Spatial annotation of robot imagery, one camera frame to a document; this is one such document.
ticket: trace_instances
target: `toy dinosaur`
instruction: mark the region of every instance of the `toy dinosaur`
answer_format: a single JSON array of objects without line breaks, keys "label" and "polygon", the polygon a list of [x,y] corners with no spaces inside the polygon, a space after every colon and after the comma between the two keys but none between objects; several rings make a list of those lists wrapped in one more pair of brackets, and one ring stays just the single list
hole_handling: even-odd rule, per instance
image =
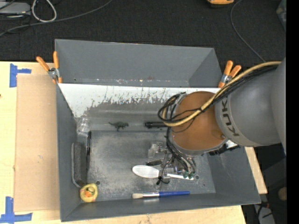
[{"label": "toy dinosaur", "polygon": [[116,122],[116,123],[110,123],[109,124],[113,125],[116,128],[116,131],[119,131],[120,128],[124,129],[125,127],[128,127],[128,123],[124,122]]}]

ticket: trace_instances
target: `black pen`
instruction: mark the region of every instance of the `black pen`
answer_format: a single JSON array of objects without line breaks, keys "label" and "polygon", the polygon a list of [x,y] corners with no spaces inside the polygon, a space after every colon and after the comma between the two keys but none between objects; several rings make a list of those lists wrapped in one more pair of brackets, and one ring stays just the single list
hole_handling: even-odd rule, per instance
[{"label": "black pen", "polygon": [[87,155],[86,155],[86,169],[89,169],[89,164],[90,164],[90,139],[92,137],[92,132],[88,132],[88,137],[87,137]]}]

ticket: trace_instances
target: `white cable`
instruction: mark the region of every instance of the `white cable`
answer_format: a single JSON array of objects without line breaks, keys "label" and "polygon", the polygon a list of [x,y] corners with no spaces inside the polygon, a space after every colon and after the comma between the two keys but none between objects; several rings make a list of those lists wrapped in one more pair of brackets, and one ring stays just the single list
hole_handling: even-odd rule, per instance
[{"label": "white cable", "polygon": [[33,4],[32,4],[32,7],[31,7],[31,10],[32,10],[32,14],[33,16],[38,20],[38,21],[41,21],[41,22],[49,22],[49,21],[54,21],[56,18],[57,18],[57,12],[56,12],[56,9],[54,8],[53,4],[49,1],[49,0],[46,0],[47,3],[49,3],[49,5],[51,6],[51,8],[53,9],[53,12],[54,12],[54,17],[51,19],[51,20],[42,20],[40,19],[34,12],[34,8],[36,6],[36,2],[37,0],[34,0],[33,1]]}]

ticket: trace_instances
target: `black floor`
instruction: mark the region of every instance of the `black floor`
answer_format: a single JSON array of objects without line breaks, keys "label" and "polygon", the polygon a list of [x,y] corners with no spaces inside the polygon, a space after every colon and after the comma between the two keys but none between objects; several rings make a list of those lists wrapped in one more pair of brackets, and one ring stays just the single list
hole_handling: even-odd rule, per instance
[{"label": "black floor", "polygon": [[[50,1],[57,10],[57,20],[52,23],[38,23],[34,17],[8,20],[0,16],[0,61],[35,61],[36,56],[41,56],[52,62],[57,38],[212,47],[222,71],[227,60],[246,69],[263,61],[281,61],[286,56],[286,32],[276,14],[280,1],[235,0],[228,7],[211,8],[205,0],[112,0],[95,12],[73,19],[65,18],[86,13],[110,0]],[[53,12],[41,0],[36,14],[48,20]],[[283,159],[280,148],[263,147],[256,153],[262,171]],[[269,202],[285,183],[269,185]],[[274,201],[273,206],[280,204]],[[285,209],[273,210],[277,224],[286,221]],[[247,224],[258,223],[255,212],[254,206],[244,207]]]}]

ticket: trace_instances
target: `brown cylinder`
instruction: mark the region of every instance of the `brown cylinder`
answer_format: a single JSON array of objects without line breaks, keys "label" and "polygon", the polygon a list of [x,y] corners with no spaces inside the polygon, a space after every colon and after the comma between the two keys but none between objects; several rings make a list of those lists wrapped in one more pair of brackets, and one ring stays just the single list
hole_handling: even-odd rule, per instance
[{"label": "brown cylinder", "polygon": [[[176,108],[175,114],[178,115],[186,110],[197,109],[213,95],[213,93],[206,91],[188,94]],[[186,112],[176,119],[184,118],[192,113]],[[217,124],[214,107],[198,115],[194,121],[190,120],[180,126],[172,127],[171,131],[172,139],[178,146],[192,151],[211,149],[220,145],[225,139]]]}]

